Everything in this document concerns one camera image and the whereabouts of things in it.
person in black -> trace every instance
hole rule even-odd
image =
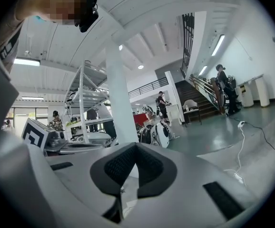
[[[167,110],[166,110],[166,102],[163,99],[163,92],[160,91],[158,93],[158,95],[159,96],[157,98],[157,101],[159,102],[160,111],[161,111],[161,113],[163,115],[164,121],[166,123],[169,123],[168,116],[167,116]]]
[[[88,120],[96,120],[97,119],[97,114],[96,111],[94,109],[90,109],[87,111],[87,119]],[[94,125],[90,125],[89,126],[90,132],[97,132],[98,131],[98,125],[94,124]]]
[[[225,68],[221,64],[216,66],[216,70],[218,71],[218,79],[221,85],[221,88],[224,90],[225,94],[229,99],[229,109],[228,115],[233,115],[240,111],[240,109],[236,106],[236,93],[234,88],[230,85],[228,78],[223,71]]]

person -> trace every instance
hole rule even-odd
[[[108,111],[107,107],[102,103],[96,107],[96,111],[98,113],[98,116],[103,118],[111,118],[111,114]],[[114,123],[113,121],[105,122],[103,123],[105,132],[110,135],[112,139],[115,139],[117,137],[117,133],[115,131]]]
[[[75,25],[86,12],[87,0],[17,0],[0,23],[0,59],[11,71],[17,56],[24,19],[37,16],[63,25]]]
[[[96,120],[97,119],[97,114],[94,109],[90,109],[87,111],[87,120]],[[90,132],[97,132],[98,131],[98,125],[90,125],[89,126]]]
[[[62,121],[59,118],[58,111],[53,112],[53,120],[48,123],[48,127],[56,131],[63,131]]]
[[[6,127],[7,127],[6,122],[3,122],[3,125],[2,125],[2,127],[1,127],[1,130],[5,131]]]
[[[15,128],[12,126],[9,119],[6,121],[6,125],[7,127],[5,128],[5,131],[15,133]]]
[[[220,82],[221,88],[224,90],[225,94],[227,95],[229,99],[229,109],[228,109],[228,115],[233,115],[240,111],[240,109],[236,106],[236,93],[234,88],[230,85],[228,81],[228,77],[225,75],[225,72],[223,71],[225,68],[219,64],[216,66],[216,70],[218,71],[218,80]]]
[[[167,109],[166,109],[166,102],[164,101],[163,99],[163,92],[160,91],[158,93],[158,98],[157,98],[158,102],[159,102],[159,108],[160,108],[160,111],[163,115],[163,118],[164,118],[164,121],[166,123],[169,123],[169,120],[168,120],[168,116],[167,116]]]

ceiling light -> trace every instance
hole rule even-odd
[[[207,66],[204,66],[199,75],[203,74],[204,70],[207,68]]]
[[[224,40],[224,37],[225,37],[225,35],[221,35],[221,36],[220,36],[219,41],[218,41],[218,43],[217,43],[217,45],[216,45],[216,48],[215,48],[215,50],[214,50],[212,56],[214,56],[214,55],[217,53],[219,47],[220,47],[221,44],[222,44],[222,41]]]
[[[32,97],[32,96],[23,96],[23,100],[43,100],[43,97]]]
[[[40,66],[40,60],[34,59],[27,59],[27,58],[20,58],[17,57],[14,61],[14,64],[21,64],[21,65],[30,65],[30,66]]]

balcony railing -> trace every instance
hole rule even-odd
[[[202,79],[196,78],[193,75],[190,76],[189,80],[193,83],[196,90],[203,94],[216,108],[223,114],[225,109],[223,94],[219,92],[216,85],[215,78],[212,78],[210,83],[203,81]]]
[[[133,98],[135,96],[141,95],[143,93],[146,93],[148,91],[151,91],[151,90],[154,90],[154,89],[160,88],[162,86],[166,86],[166,85],[168,85],[168,81],[167,81],[166,77],[158,79],[158,80],[153,81],[147,85],[144,85],[140,88],[130,91],[129,98]]]
[[[183,62],[181,67],[181,73],[185,78],[188,64],[190,61],[191,49],[193,47],[194,39],[194,28],[195,28],[195,14],[183,14],[183,35],[184,35],[184,51],[183,51]]]

